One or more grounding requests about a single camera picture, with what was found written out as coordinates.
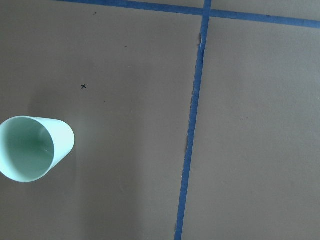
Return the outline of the green plastic cup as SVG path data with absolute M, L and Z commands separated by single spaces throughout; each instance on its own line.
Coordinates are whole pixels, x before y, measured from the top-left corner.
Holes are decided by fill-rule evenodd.
M 72 128 L 57 119 L 15 116 L 0 125 L 0 171 L 30 183 L 45 176 L 75 144 Z

